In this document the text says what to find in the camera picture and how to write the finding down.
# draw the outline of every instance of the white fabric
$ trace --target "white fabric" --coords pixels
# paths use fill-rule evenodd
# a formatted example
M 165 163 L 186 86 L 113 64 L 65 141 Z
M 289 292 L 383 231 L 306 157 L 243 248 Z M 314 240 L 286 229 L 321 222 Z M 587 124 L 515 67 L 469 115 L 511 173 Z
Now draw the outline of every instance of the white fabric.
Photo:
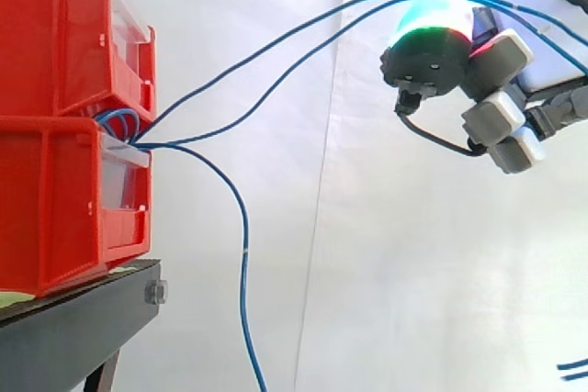
M 134 0 L 158 31 L 160 107 L 340 2 Z M 251 212 L 250 321 L 269 390 L 583 390 L 587 380 L 562 382 L 556 364 L 588 357 L 586 127 L 550 141 L 546 162 L 521 176 L 407 133 L 379 74 L 404 9 L 373 17 L 251 121 L 195 146 Z M 272 51 L 151 139 L 239 116 L 339 26 L 336 17 Z M 416 121 L 464 140 L 468 105 L 459 94 L 431 100 Z M 152 256 L 164 259 L 169 303 L 124 348 L 115 388 L 254 391 L 231 195 L 175 152 L 156 153 L 154 180 Z

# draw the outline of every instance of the red plastic bin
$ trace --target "red plastic bin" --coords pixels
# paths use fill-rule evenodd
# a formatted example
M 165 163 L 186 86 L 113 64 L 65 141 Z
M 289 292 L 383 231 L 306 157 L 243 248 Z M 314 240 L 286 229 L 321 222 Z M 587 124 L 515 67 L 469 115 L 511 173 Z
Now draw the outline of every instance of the red plastic bin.
M 45 296 L 149 251 L 150 162 L 91 118 L 0 117 L 0 290 Z
M 121 0 L 0 0 L 0 115 L 155 117 L 154 33 Z

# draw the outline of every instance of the blue cable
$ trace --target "blue cable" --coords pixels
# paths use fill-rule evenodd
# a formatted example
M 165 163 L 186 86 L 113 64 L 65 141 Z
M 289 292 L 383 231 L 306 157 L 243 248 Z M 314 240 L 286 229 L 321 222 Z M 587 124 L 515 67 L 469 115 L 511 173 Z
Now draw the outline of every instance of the blue cable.
M 162 120 L 164 120 L 169 114 L 171 114 L 174 110 L 176 110 L 178 107 L 182 106 L 186 101 L 188 101 L 189 99 L 191 99 L 192 97 L 199 95 L 203 92 L 205 92 L 206 90 L 210 89 L 212 86 L 214 86 L 215 84 L 217 84 L 220 80 L 224 79 L 226 76 L 228 76 L 229 74 L 241 69 L 242 67 L 244 67 L 246 64 L 252 62 L 253 60 L 257 59 L 258 57 L 260 57 L 261 55 L 265 54 L 266 52 L 268 52 L 269 50 L 273 49 L 274 47 L 276 47 L 276 45 L 278 45 L 279 43 L 281 43 L 282 41 L 289 39 L 290 37 L 294 36 L 295 34 L 298 34 L 299 32 L 301 32 L 302 30 L 309 28 L 323 20 L 325 20 L 328 17 L 331 17 L 335 14 L 340 13 L 341 11 L 346 10 L 347 8 L 357 5 L 357 4 L 361 4 L 364 2 L 367 2 L 369 0 L 350 0 L 348 2 L 345 2 L 329 11 L 327 11 L 326 13 L 323 13 L 297 27 L 295 27 L 294 29 L 288 31 L 287 33 L 283 34 L 282 36 L 278 37 L 277 39 L 271 41 L 270 43 L 268 43 L 267 45 L 265 45 L 262 49 L 254 52 L 252 55 L 250 55 L 249 57 L 246 57 L 245 59 L 241 60 L 240 62 L 234 64 L 232 67 L 228 68 L 227 70 L 225 70 L 224 72 L 220 73 L 219 75 L 217 75 L 215 78 L 213 78 L 212 80 L 210 80 L 209 82 L 207 82 L 206 84 L 200 86 L 198 89 L 193 90 L 192 92 L 184 95 L 182 98 L 180 98 L 179 100 L 177 100 L 176 102 L 174 102 L 170 107 L 168 107 L 162 115 L 160 115 L 147 129 L 145 129 L 143 132 L 141 132 L 137 137 L 136 140 L 141 139 L 144 135 L 146 135 L 150 130 L 152 130 L 155 126 L 157 126 Z M 512 9 L 516 9 L 519 10 L 523 13 L 529 14 L 531 16 L 535 16 L 535 17 L 539 17 L 539 18 L 543 18 L 545 20 L 547 20 L 549 23 L 552 23 L 553 25 L 557 26 L 558 28 L 560 28 L 561 30 L 563 30 L 566 34 L 568 34 L 570 37 L 580 41 L 582 44 L 588 46 L 588 39 L 583 38 L 582 36 L 580 36 L 579 34 L 577 34 L 576 32 L 574 32 L 571 28 L 569 28 L 568 26 L 566 26 L 564 23 L 560 22 L 559 20 L 557 20 L 554 17 L 551 17 L 545 13 L 542 13 L 540 11 L 536 11 L 533 8 L 528 8 L 526 6 L 518 6 L 515 5 L 511 2 L 507 2 L 504 0 L 487 0 L 489 2 L 494 2 L 495 4 L 499 5 L 499 6 L 505 6 L 508 8 L 512 8 Z
M 146 150 L 146 151 L 153 151 L 156 149 L 172 149 L 175 151 L 181 151 L 188 155 L 191 155 L 203 163 L 205 163 L 212 171 L 217 174 L 222 181 L 231 189 L 233 196 L 237 200 L 237 204 L 239 205 L 239 209 L 241 210 L 241 216 L 243 218 L 243 257 L 241 260 L 241 281 L 239 287 L 239 310 L 241 315 L 241 327 L 243 329 L 243 337 L 245 339 L 245 346 L 247 348 L 247 353 L 249 354 L 249 360 L 251 361 L 251 365 L 254 369 L 255 378 L 257 379 L 257 384 L 259 385 L 259 390 L 261 392 L 267 392 L 266 381 L 264 379 L 264 375 L 261 370 L 261 366 L 257 361 L 257 356 L 255 355 L 255 348 L 253 339 L 251 337 L 251 332 L 249 331 L 249 321 L 247 319 L 247 272 L 249 266 L 249 215 L 247 214 L 247 207 L 243 201 L 243 198 L 239 194 L 237 187 L 232 182 L 231 178 L 227 176 L 217 165 L 213 162 L 202 156 L 201 154 L 187 149 L 186 147 L 182 146 L 175 146 L 172 144 L 167 143 L 139 143 L 135 144 L 135 147 L 138 149 Z
M 255 104 L 251 108 L 249 108 L 249 110 L 247 110 L 247 112 L 245 112 L 239 118 L 235 119 L 232 123 L 229 123 L 220 129 L 215 129 L 211 132 L 207 132 L 203 135 L 198 135 L 195 137 L 185 138 L 185 139 L 181 139 L 181 140 L 169 141 L 169 143 L 174 144 L 174 145 L 181 145 L 181 144 L 188 144 L 189 142 L 206 140 L 208 138 L 215 137 L 217 135 L 220 135 L 221 133 L 224 133 L 228 130 L 235 128 L 236 126 L 243 123 L 246 119 L 248 119 L 261 105 L 263 105 L 264 102 L 269 98 L 269 96 L 277 89 L 277 87 L 280 86 L 296 69 L 298 69 L 305 61 L 307 61 L 314 54 L 316 54 L 320 50 L 324 49 L 325 47 L 330 45 L 335 40 L 339 39 L 339 37 L 344 35 L 349 29 L 357 26 L 359 23 L 363 22 L 368 17 L 373 16 L 374 14 L 378 13 L 379 11 L 381 11 L 385 8 L 388 8 L 390 6 L 396 5 L 401 2 L 406 2 L 406 1 L 409 1 L 409 0 L 390 0 L 380 6 L 377 6 L 375 8 L 370 9 L 362 16 L 360 16 L 360 17 L 356 18 L 355 20 L 353 20 L 352 22 L 350 22 L 347 26 L 341 28 L 339 31 L 337 31 L 335 34 L 333 34 L 329 39 L 325 40 L 323 43 L 321 43 L 320 45 L 318 45 L 314 49 L 307 52 L 304 56 L 302 56 L 300 59 L 298 59 L 297 62 L 292 64 L 284 73 L 282 73 L 282 75 L 279 76 L 279 78 L 269 87 L 269 89 L 267 89 L 267 91 L 262 95 L 262 97 L 259 100 L 257 100 L 257 102 L 255 102 Z M 575 67 L 577 67 L 580 71 L 582 71 L 584 73 L 584 75 L 588 76 L 588 68 L 586 68 L 580 62 L 578 62 L 576 59 L 574 59 L 568 52 L 566 52 L 564 49 L 562 49 L 554 41 L 552 41 L 551 39 L 549 39 L 546 36 L 544 36 L 543 34 L 541 34 L 536 27 L 531 25 L 529 22 L 527 22 L 522 17 L 518 16 L 513 11 L 509 10 L 508 7 L 503 6 L 502 4 L 500 4 L 500 5 L 496 4 L 496 3 L 492 2 L 492 1 L 488 1 L 488 0 L 470 0 L 470 1 L 476 2 L 481 5 L 488 6 L 492 9 L 496 9 L 496 10 L 501 11 L 502 13 L 506 14 L 507 16 L 512 17 L 514 20 L 521 23 L 525 28 L 529 29 L 533 34 L 535 34 L 537 37 L 539 37 L 541 40 L 543 40 L 545 43 L 547 43 L 551 48 L 553 48 L 564 59 L 566 59 L 568 62 L 570 62 Z
M 114 133 L 114 130 L 112 130 L 112 128 L 110 127 L 108 122 L 112 118 L 118 118 L 120 120 L 120 124 L 122 125 L 122 129 L 123 129 L 123 140 L 127 140 L 129 138 L 129 125 L 127 123 L 127 119 L 125 118 L 125 116 L 127 116 L 127 115 L 130 115 L 133 118 L 133 122 L 135 125 L 133 136 L 130 137 L 130 141 L 134 142 L 137 135 L 139 135 L 139 130 L 141 128 L 139 114 L 137 113 L 136 110 L 131 109 L 130 107 L 123 107 L 121 109 L 105 110 L 105 111 L 99 113 L 98 115 L 96 115 L 95 119 L 96 119 L 96 123 L 101 125 L 108 132 L 108 135 L 116 138 L 116 134 Z

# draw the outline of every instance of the robotic hand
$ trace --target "robotic hand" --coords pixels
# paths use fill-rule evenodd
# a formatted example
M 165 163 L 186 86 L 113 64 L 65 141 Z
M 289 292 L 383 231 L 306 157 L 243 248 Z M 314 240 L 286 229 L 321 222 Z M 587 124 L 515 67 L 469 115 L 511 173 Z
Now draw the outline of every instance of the robotic hand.
M 588 38 L 588 0 L 504 1 L 534 8 Z M 472 10 L 460 0 L 418 2 L 407 17 L 428 2 L 436 6 L 429 7 L 436 25 L 407 26 L 410 20 L 403 20 L 399 37 L 381 57 L 384 80 L 399 89 L 396 113 L 409 129 L 468 156 L 487 152 L 506 174 L 518 174 L 545 159 L 542 141 L 588 119 L 588 77 L 512 17 L 487 7 Z M 440 14 L 443 8 L 451 13 Z M 540 18 L 521 16 L 588 65 L 588 48 Z M 456 87 L 475 103 L 462 115 L 469 150 L 452 147 L 408 119 L 425 99 Z

